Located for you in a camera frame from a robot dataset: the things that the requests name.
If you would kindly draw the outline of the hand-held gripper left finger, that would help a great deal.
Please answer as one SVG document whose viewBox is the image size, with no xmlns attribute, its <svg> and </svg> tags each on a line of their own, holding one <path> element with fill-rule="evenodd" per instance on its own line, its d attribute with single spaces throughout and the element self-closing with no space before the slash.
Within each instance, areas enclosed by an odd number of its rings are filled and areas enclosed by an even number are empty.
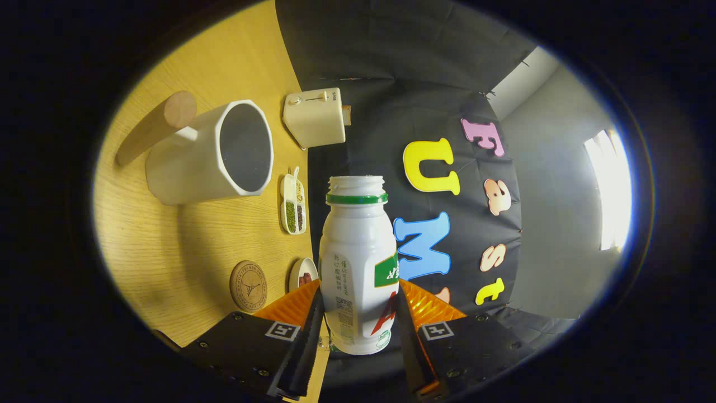
<svg viewBox="0 0 716 403">
<path fill-rule="evenodd" d="M 254 314 L 228 314 L 182 356 L 260 398 L 306 396 L 324 317 L 320 286 L 315 279 Z"/>
</svg>

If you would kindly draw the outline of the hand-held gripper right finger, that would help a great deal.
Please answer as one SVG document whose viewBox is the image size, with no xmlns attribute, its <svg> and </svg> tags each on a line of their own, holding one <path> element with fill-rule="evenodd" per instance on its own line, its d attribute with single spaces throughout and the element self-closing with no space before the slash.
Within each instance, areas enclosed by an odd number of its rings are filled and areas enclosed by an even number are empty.
<svg viewBox="0 0 716 403">
<path fill-rule="evenodd" d="M 402 360 L 417 400 L 458 400 L 526 362 L 535 350 L 493 316 L 467 315 L 399 281 L 396 318 Z"/>
</svg>

